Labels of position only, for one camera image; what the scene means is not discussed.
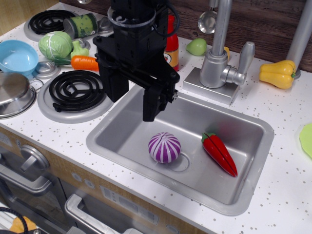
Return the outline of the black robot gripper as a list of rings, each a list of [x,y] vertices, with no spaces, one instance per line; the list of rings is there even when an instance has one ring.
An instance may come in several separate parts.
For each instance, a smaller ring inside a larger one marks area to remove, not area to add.
[[[172,5],[112,5],[107,18],[113,27],[109,37],[95,37],[96,61],[103,90],[112,102],[129,91],[129,81],[145,89],[143,121],[153,122],[175,99],[179,75],[164,58],[168,16]]]

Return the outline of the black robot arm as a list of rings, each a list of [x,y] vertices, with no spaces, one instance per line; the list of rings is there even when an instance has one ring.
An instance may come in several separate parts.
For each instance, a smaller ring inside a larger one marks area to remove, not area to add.
[[[152,122],[177,93],[180,76],[165,60],[168,16],[178,12],[168,0],[113,0],[107,18],[113,26],[109,37],[95,37],[96,61],[104,92],[112,102],[129,91],[132,81],[144,88],[143,121]]]

